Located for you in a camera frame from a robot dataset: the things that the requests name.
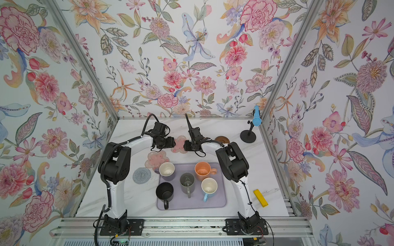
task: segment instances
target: black mounting plate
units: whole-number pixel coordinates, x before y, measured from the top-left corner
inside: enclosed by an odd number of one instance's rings
[[[245,235],[241,231],[241,226],[239,224],[240,220],[239,219],[226,219],[226,232],[227,236],[235,236],[235,235]],[[261,232],[257,231],[260,230],[257,227],[260,226],[261,229],[263,230],[263,235],[268,235],[268,228],[267,228],[267,223],[265,220],[259,219],[259,222],[257,226],[253,228],[253,233],[252,235],[261,235]]]
[[[130,236],[141,236],[142,230],[144,229],[144,220],[143,219],[127,219],[130,227],[130,232],[126,232],[126,236],[130,234]],[[111,231],[111,228],[108,224],[104,222],[104,228],[100,230],[100,236],[115,236],[115,232]]]

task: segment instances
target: black stand base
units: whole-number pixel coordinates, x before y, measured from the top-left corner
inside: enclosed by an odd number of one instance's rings
[[[127,229],[125,235],[128,236],[141,236],[142,235],[142,230],[144,227],[144,220],[143,219],[127,219],[130,228],[130,231]],[[104,221],[103,223],[104,228],[101,228],[100,230],[100,236],[115,236],[116,234],[119,234],[121,232],[116,231],[113,227],[111,227],[108,223]]]
[[[242,141],[247,142],[247,143],[252,143],[252,142],[256,141],[256,134],[252,131],[249,131],[249,130],[242,131],[240,134],[240,137],[241,137]]]
[[[250,229],[249,234],[252,235],[260,235],[261,232],[258,226],[261,227],[263,230],[263,235],[268,235],[268,228],[265,220],[259,219],[257,225]],[[245,235],[241,230],[240,220],[239,219],[226,219],[226,232],[228,236],[235,236],[235,235]]]

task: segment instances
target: cable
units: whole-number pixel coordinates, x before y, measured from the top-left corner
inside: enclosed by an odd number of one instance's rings
[[[146,127],[147,127],[147,124],[148,124],[148,120],[149,120],[149,118],[150,118],[152,115],[153,115],[153,117],[156,119],[156,121],[157,121],[157,122],[159,122],[159,120],[157,119],[156,115],[154,115],[154,114],[150,114],[150,115],[148,115],[148,118],[147,118],[147,120],[145,121],[144,128],[142,129],[141,136],[142,136],[142,135],[144,135],[144,133],[145,133],[145,129],[146,129]]]

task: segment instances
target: yellow block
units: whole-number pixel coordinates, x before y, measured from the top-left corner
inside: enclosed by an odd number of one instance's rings
[[[254,190],[253,193],[257,197],[257,200],[261,203],[261,206],[263,206],[263,207],[268,206],[267,201],[265,200],[265,198],[263,197],[263,195],[261,194],[261,192],[258,189]]]

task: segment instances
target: mug handle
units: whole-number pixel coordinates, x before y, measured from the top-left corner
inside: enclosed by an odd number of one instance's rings
[[[168,209],[168,201],[164,200],[164,209],[167,210]]]

